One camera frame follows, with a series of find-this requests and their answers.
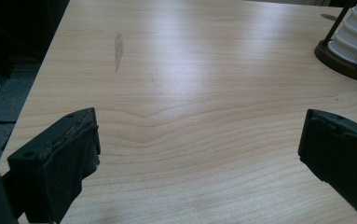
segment wooden table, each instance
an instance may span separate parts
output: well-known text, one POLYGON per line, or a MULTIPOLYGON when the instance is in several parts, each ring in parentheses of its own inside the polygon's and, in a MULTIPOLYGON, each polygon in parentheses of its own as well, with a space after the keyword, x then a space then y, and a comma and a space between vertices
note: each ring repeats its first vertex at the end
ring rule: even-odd
POLYGON ((57 119, 94 106, 102 163, 63 223, 357 223, 297 156, 308 108, 357 122, 357 81, 313 54, 333 24, 320 14, 339 11, 72 0, 0 172, 57 119))

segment dark brown base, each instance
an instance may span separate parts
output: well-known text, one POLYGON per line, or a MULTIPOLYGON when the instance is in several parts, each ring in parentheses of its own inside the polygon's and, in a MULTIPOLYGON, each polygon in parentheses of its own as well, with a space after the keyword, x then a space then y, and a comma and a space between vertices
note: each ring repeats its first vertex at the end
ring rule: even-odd
POLYGON ((338 73, 357 80, 357 65, 349 63, 332 53, 321 41, 314 50, 315 56, 338 73))

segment black object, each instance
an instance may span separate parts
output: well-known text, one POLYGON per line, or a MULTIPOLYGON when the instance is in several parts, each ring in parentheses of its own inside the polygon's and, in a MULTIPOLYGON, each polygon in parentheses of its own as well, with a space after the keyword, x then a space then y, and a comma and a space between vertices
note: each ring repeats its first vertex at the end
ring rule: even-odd
POLYGON ((62 221, 82 190, 82 179, 100 163, 97 130, 94 108, 79 110, 7 158, 10 171, 2 179, 15 219, 25 212, 34 223, 62 221))
POLYGON ((335 24, 333 24, 332 28, 330 29, 329 33, 327 34, 326 38, 322 40, 314 50, 315 56, 326 64, 328 67, 332 68, 333 70, 337 71, 338 73, 346 76, 351 77, 357 80, 357 65, 353 63, 349 63, 338 56, 336 56, 330 49, 327 47, 329 44, 332 35, 335 33, 338 25, 343 21, 345 15, 349 11, 350 7, 357 3, 357 0, 348 0, 346 5, 341 10, 340 15, 338 15, 335 24))
POLYGON ((357 123, 310 109, 298 150, 300 160, 357 211, 357 123))
POLYGON ((42 62, 69 0, 0 0, 0 77, 13 69, 9 55, 42 62))
MULTIPOLYGON (((347 0, 331 0, 329 3, 329 7, 344 7, 347 3, 347 0)), ((357 0, 354 1, 353 7, 356 6, 357 0)))

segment gray carpet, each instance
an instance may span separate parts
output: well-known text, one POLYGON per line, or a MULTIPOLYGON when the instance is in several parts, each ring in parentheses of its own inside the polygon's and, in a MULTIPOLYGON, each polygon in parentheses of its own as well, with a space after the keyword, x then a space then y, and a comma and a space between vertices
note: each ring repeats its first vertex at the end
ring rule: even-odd
POLYGON ((14 57, 12 62, 11 78, 0 78, 0 157, 40 67, 25 57, 14 57))

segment wood grain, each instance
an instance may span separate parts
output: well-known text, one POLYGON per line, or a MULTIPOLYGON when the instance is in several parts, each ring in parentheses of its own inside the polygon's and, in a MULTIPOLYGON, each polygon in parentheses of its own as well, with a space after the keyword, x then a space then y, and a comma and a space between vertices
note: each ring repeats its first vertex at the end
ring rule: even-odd
POLYGON ((321 14, 338 13, 238 0, 72 0, 0 172, 57 119, 94 106, 102 163, 63 223, 357 223, 297 156, 308 108, 357 122, 357 81, 313 54, 333 24, 321 14))

